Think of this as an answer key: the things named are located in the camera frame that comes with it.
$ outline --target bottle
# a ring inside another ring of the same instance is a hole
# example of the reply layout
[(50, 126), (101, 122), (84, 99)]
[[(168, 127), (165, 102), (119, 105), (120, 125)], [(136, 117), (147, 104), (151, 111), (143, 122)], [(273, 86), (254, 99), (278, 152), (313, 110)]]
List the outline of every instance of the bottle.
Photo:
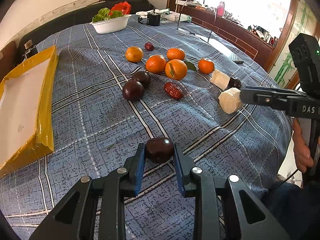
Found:
[(219, 15), (219, 16), (223, 16), (223, 14), (224, 14), (224, 8), (225, 8), (225, 6), (226, 6), (226, 4), (224, 3), (224, 2), (220, 2), (219, 3), (219, 6), (218, 6), (218, 8), (217, 8), (217, 14)]

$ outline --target lettuce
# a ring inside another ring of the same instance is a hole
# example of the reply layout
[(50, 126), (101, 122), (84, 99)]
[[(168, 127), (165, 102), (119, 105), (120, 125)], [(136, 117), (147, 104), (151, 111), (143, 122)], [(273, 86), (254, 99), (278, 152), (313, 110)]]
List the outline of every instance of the lettuce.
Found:
[(111, 19), (123, 16), (121, 11), (116, 11), (116, 10), (111, 11), (109, 15), (110, 15)]
[(114, 19), (114, 18), (119, 18), (122, 17), (123, 14), (121, 11), (110, 11), (108, 8), (102, 8), (99, 10), (98, 14), (96, 14), (94, 17), (92, 17), (92, 22), (100, 22), (100, 21), (105, 21), (109, 19)]
[(105, 17), (107, 14), (109, 14), (109, 12), (110, 12), (110, 9), (108, 9), (108, 8), (102, 8), (102, 9), (100, 9), (100, 11), (98, 12), (98, 14), (101, 14), (102, 17)]
[(96, 14), (94, 17), (92, 17), (92, 22), (96, 23), (96, 22), (100, 22), (102, 21), (103, 16), (101, 14)]

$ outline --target finger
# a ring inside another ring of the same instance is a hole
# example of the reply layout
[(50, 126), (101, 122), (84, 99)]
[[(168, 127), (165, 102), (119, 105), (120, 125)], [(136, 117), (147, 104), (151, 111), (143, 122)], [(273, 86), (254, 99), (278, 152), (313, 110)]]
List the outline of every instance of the finger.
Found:
[(296, 155), (301, 155), (302, 157), (304, 157), (305, 159), (309, 159), (310, 158), (310, 149), (308, 146), (306, 145), (294, 145), (293, 146), (293, 152)]
[(293, 120), (292, 129), (294, 132), (301, 134), (301, 126), (297, 118)]
[(305, 159), (301, 155), (298, 155), (298, 156), (294, 156), (294, 158), (298, 163), (301, 163), (304, 166), (307, 166), (307, 167), (313, 166), (313, 159), (311, 157), (309, 157), (308, 159)]
[(296, 161), (296, 165), (299, 171), (301, 171), (302, 173), (305, 173), (307, 171), (307, 167), (302, 165), (301, 163)]
[(306, 143), (305, 143), (301, 133), (294, 132), (292, 135), (292, 140), (294, 142), (294, 145), (306, 146)]

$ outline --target blue plaid blanket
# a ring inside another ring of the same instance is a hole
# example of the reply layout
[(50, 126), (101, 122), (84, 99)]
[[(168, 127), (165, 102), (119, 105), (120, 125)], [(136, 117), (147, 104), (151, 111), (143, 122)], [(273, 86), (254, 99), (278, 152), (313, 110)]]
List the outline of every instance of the blue plaid blanket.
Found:
[[(180, 27), (209, 35), (191, 23)], [(158, 136), (180, 143), (185, 155), (213, 175), (236, 174), (259, 197), (267, 191), (291, 138), (291, 123), (283, 112), (244, 105), (225, 114), (218, 103), (220, 90), (208, 75), (193, 71), (173, 81), (185, 94), (179, 101), (164, 92), (164, 84), (172, 80), (152, 73), (141, 102), (129, 103), (122, 96), (125, 82), (145, 69), (151, 55), (165, 56), (172, 47), (182, 48), (196, 65), (201, 58), (212, 59), (243, 86), (277, 87), (246, 54), (212, 37), (244, 63), (237, 65), (201, 39), (178, 32), (176, 23), (151, 27), (138, 24), (136, 16), (116, 33), (97, 34), (89, 24), (76, 25), (37, 45), (38, 50), (56, 45), (59, 51), (52, 98), (55, 151), (0, 180), (0, 209), (21, 239), (29, 238), (82, 176), (106, 176), (135, 154), (138, 143)], [(155, 50), (144, 50), (141, 62), (125, 59), (128, 47), (143, 48), (147, 41)], [(142, 191), (125, 200), (127, 239), (192, 239), (193, 216), (194, 200), (180, 196), (172, 163), (147, 161)]]

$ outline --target cable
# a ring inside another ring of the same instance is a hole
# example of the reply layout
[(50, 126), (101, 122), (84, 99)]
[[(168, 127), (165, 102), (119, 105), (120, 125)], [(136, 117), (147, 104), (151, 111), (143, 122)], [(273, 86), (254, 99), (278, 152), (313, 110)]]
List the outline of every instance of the cable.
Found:
[(209, 35), (209, 38), (208, 38), (208, 43), (209, 43), (209, 40), (210, 40), (210, 38), (211, 38), (211, 34), (212, 34), (212, 32), (213, 32), (213, 27), (214, 27), (214, 24), (216, 23), (216, 19), (217, 19), (216, 9), (213, 8), (213, 11), (214, 11), (214, 22), (213, 22), (212, 29), (211, 29), (211, 32), (210, 32), (210, 35)]
[(273, 189), (275, 189), (275, 188), (277, 188), (277, 187), (280, 187), (282, 184), (286, 183), (289, 179), (292, 178), (292, 176), (293, 176), (294, 174), (297, 173), (297, 171), (298, 171), (298, 169), (296, 169), (294, 173), (292, 173), (289, 177), (287, 177), (284, 181), (282, 181), (279, 185), (277, 185), (277, 186), (274, 187)]
[(180, 18), (181, 18), (181, 14), (182, 14), (183, 7), (185, 6), (185, 4), (186, 4), (188, 1), (189, 1), (189, 0), (186, 0), (186, 1), (184, 2), (184, 4), (182, 5), (182, 8), (181, 8), (181, 10), (180, 10), (180, 15), (179, 15), (179, 20), (178, 20), (178, 29), (179, 29), (179, 23), (180, 23)]

